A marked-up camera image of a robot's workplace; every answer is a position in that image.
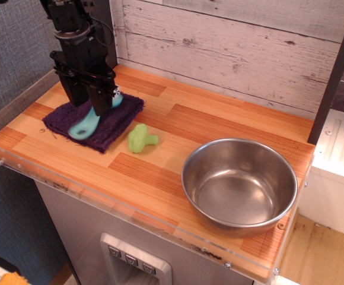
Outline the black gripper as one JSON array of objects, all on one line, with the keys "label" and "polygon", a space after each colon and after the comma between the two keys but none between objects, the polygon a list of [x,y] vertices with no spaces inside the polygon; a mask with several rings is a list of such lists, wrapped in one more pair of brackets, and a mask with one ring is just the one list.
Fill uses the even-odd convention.
[{"label": "black gripper", "polygon": [[118,107],[119,87],[114,82],[115,73],[106,62],[109,46],[104,28],[86,11],[94,4],[41,1],[41,5],[54,25],[54,36],[62,49],[51,52],[50,57],[71,104],[78,107],[90,97],[97,116]]}]

